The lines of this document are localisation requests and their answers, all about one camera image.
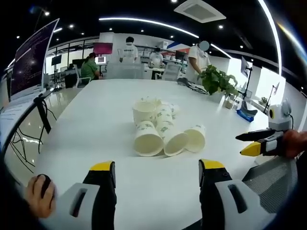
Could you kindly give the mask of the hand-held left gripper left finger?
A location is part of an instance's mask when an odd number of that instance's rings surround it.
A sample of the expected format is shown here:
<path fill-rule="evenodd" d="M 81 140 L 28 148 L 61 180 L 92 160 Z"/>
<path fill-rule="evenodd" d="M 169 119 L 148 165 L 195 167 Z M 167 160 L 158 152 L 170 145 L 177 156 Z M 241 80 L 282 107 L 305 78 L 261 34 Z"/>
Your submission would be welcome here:
<path fill-rule="evenodd" d="M 58 199 L 58 230 L 113 230 L 117 203 L 115 162 L 90 168 L 82 183 L 75 183 Z"/>

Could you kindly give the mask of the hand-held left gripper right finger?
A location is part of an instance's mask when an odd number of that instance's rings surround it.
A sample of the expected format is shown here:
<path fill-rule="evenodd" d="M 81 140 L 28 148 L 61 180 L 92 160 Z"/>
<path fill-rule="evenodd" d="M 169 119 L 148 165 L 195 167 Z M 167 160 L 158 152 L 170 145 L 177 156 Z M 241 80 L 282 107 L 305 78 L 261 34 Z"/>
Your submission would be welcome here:
<path fill-rule="evenodd" d="M 218 161 L 199 160 L 202 230 L 254 230 L 261 222 L 260 198 L 233 180 Z"/>

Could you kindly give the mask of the person's right hand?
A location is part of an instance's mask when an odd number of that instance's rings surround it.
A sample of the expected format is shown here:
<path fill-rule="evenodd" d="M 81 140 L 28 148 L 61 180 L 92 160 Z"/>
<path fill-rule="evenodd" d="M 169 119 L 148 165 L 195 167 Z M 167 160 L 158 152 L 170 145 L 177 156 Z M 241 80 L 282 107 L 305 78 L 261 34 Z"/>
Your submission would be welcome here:
<path fill-rule="evenodd" d="M 307 132 L 290 129 L 287 130 L 282 139 L 282 144 L 276 149 L 278 156 L 293 159 L 301 152 L 307 150 Z"/>

